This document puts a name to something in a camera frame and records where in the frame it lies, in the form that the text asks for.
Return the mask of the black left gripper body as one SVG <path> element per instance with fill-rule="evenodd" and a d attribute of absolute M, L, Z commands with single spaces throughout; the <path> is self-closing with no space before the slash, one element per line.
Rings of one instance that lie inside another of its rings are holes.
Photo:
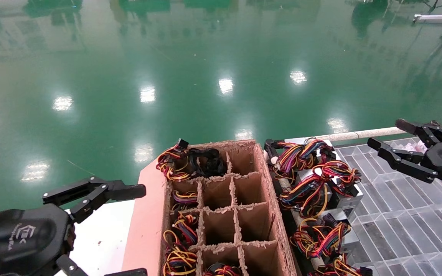
<path fill-rule="evenodd" d="M 53 276 L 75 240 L 69 214 L 53 204 L 0 212 L 0 276 Z"/>

